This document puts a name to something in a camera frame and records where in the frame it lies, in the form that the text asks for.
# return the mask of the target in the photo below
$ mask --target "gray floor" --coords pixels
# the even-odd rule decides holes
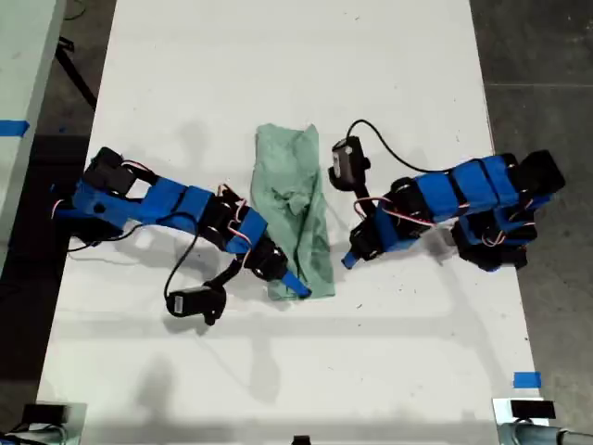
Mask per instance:
[[[115,0],[83,0],[86,13],[64,23],[74,62],[97,91]],[[537,215],[539,239],[520,271],[536,369],[557,402],[559,425],[593,432],[593,2],[472,0],[497,152],[522,158],[549,149],[568,185]],[[69,14],[80,4],[71,1]],[[88,134],[93,113],[54,63],[38,134]],[[16,400],[36,382],[0,391],[0,426],[17,419]]]

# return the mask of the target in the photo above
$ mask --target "blue tape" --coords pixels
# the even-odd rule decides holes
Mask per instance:
[[[352,252],[348,252],[342,259],[342,264],[344,264],[344,267],[347,269],[352,269],[358,261],[359,259],[356,258]]]
[[[541,388],[541,373],[515,373],[512,386],[514,388]]]
[[[311,291],[309,290],[309,288],[303,285],[300,282],[300,280],[290,271],[286,271],[286,273],[282,277],[282,282],[285,286],[288,286],[291,289],[293,289],[296,292],[296,294],[301,298],[305,298],[311,295]]]
[[[22,137],[29,129],[27,121],[1,121],[0,136]]]

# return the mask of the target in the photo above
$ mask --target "black wire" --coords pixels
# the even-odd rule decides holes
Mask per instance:
[[[79,248],[69,248],[68,250],[66,250],[66,253],[78,252],[79,250],[85,250],[86,248],[91,248],[92,246],[93,244],[85,244],[84,246],[80,246]]]
[[[405,161],[404,159],[400,158],[387,144],[387,142],[384,140],[383,136],[381,135],[381,133],[379,132],[379,130],[377,130],[377,128],[372,125],[369,121],[366,121],[364,119],[358,119],[357,121],[354,121],[352,123],[352,125],[350,125],[350,128],[348,128],[348,131],[346,133],[346,137],[350,137],[350,134],[352,133],[352,130],[354,129],[354,127],[356,127],[359,123],[364,123],[365,125],[368,125],[369,127],[371,127],[371,129],[374,131],[374,133],[377,135],[377,137],[379,138],[379,140],[381,141],[381,143],[383,144],[383,146],[385,147],[385,149],[391,153],[391,156],[393,156],[395,159],[397,159],[399,162],[401,162],[402,164],[404,164],[406,167],[415,170],[417,172],[420,173],[446,173],[448,172],[448,170],[426,170],[426,169],[421,169],[420,167],[416,167],[414,165],[411,165],[409,162]]]
[[[192,215],[191,213],[187,213],[185,211],[176,211],[176,212],[171,213],[171,214],[169,214],[169,215],[167,215],[167,216],[165,216],[163,218],[158,219],[157,220],[157,223],[159,223],[159,224],[164,223],[165,221],[170,220],[171,218],[173,218],[175,216],[181,216],[183,218],[186,218],[186,219],[190,220],[192,223],[194,223],[194,226],[195,226],[195,229],[196,229],[196,233],[194,234],[194,239],[192,240],[192,242],[185,249],[185,252],[183,253],[183,255],[177,260],[177,262],[175,263],[175,265],[173,266],[173,268],[170,271],[169,277],[167,278],[167,281],[165,282],[165,287],[163,288],[163,295],[165,296],[165,298],[167,297],[167,295],[169,295],[170,280],[173,278],[173,276],[175,275],[175,273],[177,272],[177,270],[181,267],[181,265],[183,264],[183,262],[185,261],[185,259],[187,258],[187,256],[190,254],[190,252],[192,251],[192,249],[196,245],[197,239],[199,238],[199,234],[198,234],[198,222],[197,222],[196,217],[194,215]],[[142,223],[136,224],[130,230],[130,232],[128,232],[127,234],[124,234],[124,235],[121,235],[121,236],[116,236],[114,238],[103,239],[103,240],[101,240],[101,242],[104,242],[104,241],[121,241],[122,239],[125,239],[128,236],[132,235],[140,227],[144,227],[144,226],[145,226],[145,224],[142,224]],[[93,246],[93,243],[84,245],[84,246],[82,246],[80,248],[72,248],[72,249],[68,250],[68,252],[76,252],[77,250],[83,250],[84,248],[90,248],[92,246]]]
[[[73,0],[73,1],[74,1],[74,3],[82,6],[82,10],[78,14],[74,14],[73,16],[70,16],[70,17],[65,17],[64,18],[65,21],[72,21],[72,20],[75,20],[75,19],[79,19],[86,12],[86,5],[82,2],[82,0]]]
[[[165,297],[165,299],[167,298],[167,296],[169,295],[169,285],[170,285],[170,280],[173,278],[173,276],[175,275],[175,273],[177,272],[177,270],[181,267],[181,265],[183,264],[183,262],[185,261],[185,259],[187,258],[187,256],[189,255],[189,253],[192,251],[192,249],[194,248],[194,246],[196,245],[196,241],[199,238],[199,234],[198,234],[198,222],[197,219],[194,215],[192,215],[191,213],[187,213],[185,211],[176,211],[170,215],[165,216],[164,218],[160,218],[159,220],[157,220],[157,223],[163,223],[175,216],[181,216],[184,217],[188,220],[190,220],[192,223],[194,223],[195,229],[196,229],[196,233],[194,234],[194,239],[192,239],[192,242],[189,244],[189,246],[185,249],[185,252],[183,253],[183,255],[181,257],[179,257],[179,259],[177,260],[177,262],[175,263],[175,265],[173,266],[173,268],[170,270],[170,274],[169,277],[167,278],[167,281],[165,282],[165,287],[163,287],[163,296]]]
[[[12,434],[4,434],[4,433],[0,433],[0,439],[2,440],[6,440],[12,443],[25,443],[27,445],[46,445],[43,442],[39,442],[37,440],[31,440],[31,439],[22,439],[19,436],[14,436]]]
[[[132,236],[132,234],[138,230],[140,227],[144,227],[146,224],[136,224],[132,229],[130,229],[130,231],[127,234],[123,234],[120,236],[115,236],[113,238],[105,238],[105,239],[98,239],[96,241],[93,241],[92,243],[89,244],[85,244],[84,246],[81,246],[79,248],[70,248],[67,250],[68,253],[70,252],[77,252],[79,250],[84,250],[86,248],[92,248],[94,246],[96,246],[96,243],[105,243],[105,242],[109,242],[109,241],[121,241],[122,239],[126,239],[128,236]]]

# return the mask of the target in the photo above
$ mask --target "green towel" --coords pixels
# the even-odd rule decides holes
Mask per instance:
[[[311,289],[311,298],[334,295],[314,125],[304,132],[271,123],[258,127],[251,201],[268,222],[271,239],[288,257],[290,270]],[[268,294],[272,299],[297,299],[279,281],[268,284]]]

